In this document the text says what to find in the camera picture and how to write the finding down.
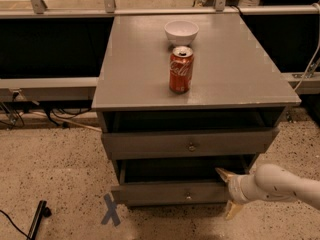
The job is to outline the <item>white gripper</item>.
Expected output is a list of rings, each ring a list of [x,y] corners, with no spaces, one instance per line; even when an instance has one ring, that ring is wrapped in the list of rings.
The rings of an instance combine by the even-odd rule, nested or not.
[[[242,204],[254,200],[254,176],[236,175],[223,168],[216,168],[216,172],[225,183],[228,183],[228,190],[233,201],[227,201],[225,219],[231,220],[242,210]]]

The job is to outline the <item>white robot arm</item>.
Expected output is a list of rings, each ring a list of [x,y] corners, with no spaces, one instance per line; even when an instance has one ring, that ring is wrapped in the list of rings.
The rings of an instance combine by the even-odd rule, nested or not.
[[[223,168],[216,168],[216,172],[227,184],[230,196],[226,206],[226,220],[233,219],[245,204],[254,201],[300,200],[320,209],[320,182],[301,178],[278,165],[263,164],[253,174],[245,175]]]

